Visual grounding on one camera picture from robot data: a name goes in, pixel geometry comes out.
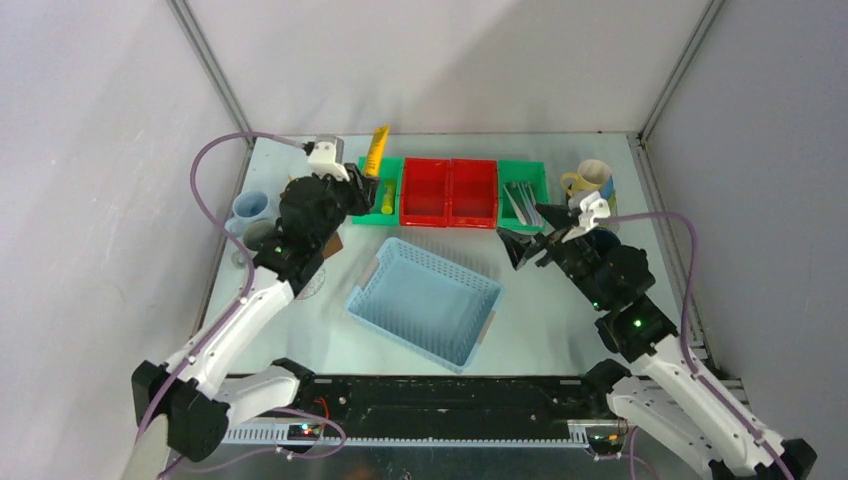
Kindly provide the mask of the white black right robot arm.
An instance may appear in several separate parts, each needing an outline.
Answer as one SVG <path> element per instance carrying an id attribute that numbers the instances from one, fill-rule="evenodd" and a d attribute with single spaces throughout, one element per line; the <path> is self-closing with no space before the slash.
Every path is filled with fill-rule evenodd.
<path id="1" fill-rule="evenodd" d="M 601 313 L 595 326 L 602 343 L 624 360 L 604 360 L 584 376 L 588 414 L 635 425 L 703 479 L 808 477 L 817 460 L 812 446 L 758 420 L 695 355 L 681 335 L 685 325 L 648 297 L 655 278 L 646 251 L 599 239 L 600 224 L 616 220 L 606 201 L 536 210 L 553 232 L 496 230 L 512 266 L 556 265 Z"/>

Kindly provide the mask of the blue toothpaste tube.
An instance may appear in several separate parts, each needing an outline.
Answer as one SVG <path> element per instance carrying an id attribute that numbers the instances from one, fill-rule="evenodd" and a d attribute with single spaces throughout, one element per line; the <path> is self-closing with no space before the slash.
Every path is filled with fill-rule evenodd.
<path id="1" fill-rule="evenodd" d="M 615 196 L 614 178 L 609 176 L 598 189 L 600 195 L 605 200 L 611 200 Z"/>

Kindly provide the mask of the glass jar with brown lid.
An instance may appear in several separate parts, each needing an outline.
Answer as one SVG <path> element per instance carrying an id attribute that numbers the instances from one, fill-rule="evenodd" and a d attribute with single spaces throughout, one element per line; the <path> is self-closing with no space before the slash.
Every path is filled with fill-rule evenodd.
<path id="1" fill-rule="evenodd" d="M 339 253 L 343 249 L 343 242 L 338 232 L 335 232 L 326 243 L 322 255 L 324 259 L 329 259 L 333 255 Z"/>

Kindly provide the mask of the light blue plastic basket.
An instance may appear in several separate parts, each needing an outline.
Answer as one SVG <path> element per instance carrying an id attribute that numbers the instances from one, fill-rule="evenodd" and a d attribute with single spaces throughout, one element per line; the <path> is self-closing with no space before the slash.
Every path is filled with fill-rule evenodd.
<path id="1" fill-rule="evenodd" d="M 502 297 L 499 282 L 390 237 L 345 310 L 363 326 L 460 374 L 480 349 Z"/>

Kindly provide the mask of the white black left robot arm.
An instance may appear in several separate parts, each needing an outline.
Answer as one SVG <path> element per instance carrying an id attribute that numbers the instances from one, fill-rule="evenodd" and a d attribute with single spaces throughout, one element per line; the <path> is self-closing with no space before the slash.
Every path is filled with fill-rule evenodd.
<path id="1" fill-rule="evenodd" d="M 131 376 L 137 422 L 146 428 L 163 415 L 166 445 L 199 462 L 221 444 L 227 430 L 282 407 L 304 416 L 316 403 L 315 388 L 273 364 L 259 374 L 221 386 L 240 353 L 264 326 L 308 285 L 324 263 L 323 252 L 350 216 L 370 212 L 380 181 L 347 163 L 332 174 L 296 178 L 280 196 L 280 215 L 247 263 L 247 279 L 222 317 L 205 326 L 160 364 L 144 361 Z"/>

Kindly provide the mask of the light blue ceramic mug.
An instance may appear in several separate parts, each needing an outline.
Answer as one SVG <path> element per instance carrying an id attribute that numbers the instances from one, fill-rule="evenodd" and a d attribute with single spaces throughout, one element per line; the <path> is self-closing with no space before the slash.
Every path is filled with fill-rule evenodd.
<path id="1" fill-rule="evenodd" d="M 225 222 L 225 229 L 236 237 L 242 236 L 253 223 L 271 219 L 270 199 L 262 191 L 242 192 L 233 201 L 231 213 L 231 218 Z"/>

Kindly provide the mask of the dark blue ceramic mug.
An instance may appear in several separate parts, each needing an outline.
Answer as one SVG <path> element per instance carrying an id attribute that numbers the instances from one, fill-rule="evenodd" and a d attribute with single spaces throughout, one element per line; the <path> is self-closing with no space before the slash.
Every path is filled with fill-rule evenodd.
<path id="1" fill-rule="evenodd" d="M 620 246 L 618 236 L 610 230 L 596 228 L 586 235 L 586 242 L 592 246 L 599 256 L 604 256 L 611 249 Z"/>

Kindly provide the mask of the green bin with toothpaste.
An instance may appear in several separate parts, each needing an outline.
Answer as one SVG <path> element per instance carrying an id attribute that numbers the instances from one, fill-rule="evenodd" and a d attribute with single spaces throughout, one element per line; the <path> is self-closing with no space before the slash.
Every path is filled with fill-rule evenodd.
<path id="1" fill-rule="evenodd" d="M 365 215 L 354 216 L 358 225 L 399 226 L 400 187 L 404 159 L 384 157 L 378 173 L 379 186 L 373 208 Z"/>

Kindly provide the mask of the green bin with toothbrushes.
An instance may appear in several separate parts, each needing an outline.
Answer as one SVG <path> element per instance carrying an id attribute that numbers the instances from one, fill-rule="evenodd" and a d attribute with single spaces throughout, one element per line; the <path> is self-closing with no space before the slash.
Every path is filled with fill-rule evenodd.
<path id="1" fill-rule="evenodd" d="M 547 203 L 549 197 L 545 165 L 542 162 L 533 161 L 498 160 L 497 170 L 499 188 L 497 226 L 513 231 L 543 231 L 546 226 L 545 220 L 538 212 L 534 214 L 529 208 L 522 183 L 529 182 L 532 185 L 532 190 L 536 197 L 536 204 Z M 510 192 L 515 197 L 516 202 L 520 205 L 520 208 L 527 219 L 527 226 L 521 225 L 512 215 L 512 209 L 506 202 L 506 198 L 504 196 L 504 184 L 507 184 L 510 187 Z"/>

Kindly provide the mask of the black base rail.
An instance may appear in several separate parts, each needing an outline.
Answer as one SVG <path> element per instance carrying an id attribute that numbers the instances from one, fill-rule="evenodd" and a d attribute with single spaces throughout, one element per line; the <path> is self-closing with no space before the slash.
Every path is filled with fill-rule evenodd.
<path id="1" fill-rule="evenodd" d="M 570 422 L 613 416 L 573 376 L 319 375 L 286 405 L 352 440 L 569 440 Z"/>

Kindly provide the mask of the yellow ceramic mug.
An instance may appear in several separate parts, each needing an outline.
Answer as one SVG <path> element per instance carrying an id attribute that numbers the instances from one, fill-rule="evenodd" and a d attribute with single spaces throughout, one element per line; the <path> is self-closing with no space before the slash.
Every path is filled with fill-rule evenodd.
<path id="1" fill-rule="evenodd" d="M 575 172 L 565 173 L 560 178 L 560 185 L 569 197 L 583 191 L 598 191 L 604 181 L 612 176 L 612 169 L 598 159 L 583 160 Z"/>

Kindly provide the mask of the clear textured glass tray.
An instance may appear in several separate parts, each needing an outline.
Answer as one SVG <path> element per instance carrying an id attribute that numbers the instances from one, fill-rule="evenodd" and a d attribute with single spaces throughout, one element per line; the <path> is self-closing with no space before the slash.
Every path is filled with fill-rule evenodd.
<path id="1" fill-rule="evenodd" d="M 316 293 L 318 293 L 323 287 L 326 279 L 326 268 L 325 265 L 322 264 L 312 275 L 310 280 L 305 284 L 300 293 L 296 296 L 296 299 L 299 301 L 306 300 Z"/>

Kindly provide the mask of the grey ceramic mug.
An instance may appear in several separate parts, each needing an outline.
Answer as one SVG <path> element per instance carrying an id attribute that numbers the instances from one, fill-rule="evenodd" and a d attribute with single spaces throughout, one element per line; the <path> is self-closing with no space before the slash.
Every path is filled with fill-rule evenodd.
<path id="1" fill-rule="evenodd" d="M 270 220 L 257 220 L 251 223 L 241 237 L 241 242 L 247 250 L 247 254 L 242 254 L 236 250 L 232 256 L 232 263 L 236 268 L 244 269 L 253 258 L 257 255 L 266 237 L 275 231 L 275 224 Z"/>

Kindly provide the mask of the red plastic bin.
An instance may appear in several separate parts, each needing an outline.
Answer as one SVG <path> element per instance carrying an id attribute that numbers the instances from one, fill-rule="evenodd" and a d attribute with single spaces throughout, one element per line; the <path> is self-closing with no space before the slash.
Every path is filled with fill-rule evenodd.
<path id="1" fill-rule="evenodd" d="M 498 165 L 483 159 L 404 159 L 399 223 L 409 227 L 493 229 Z"/>

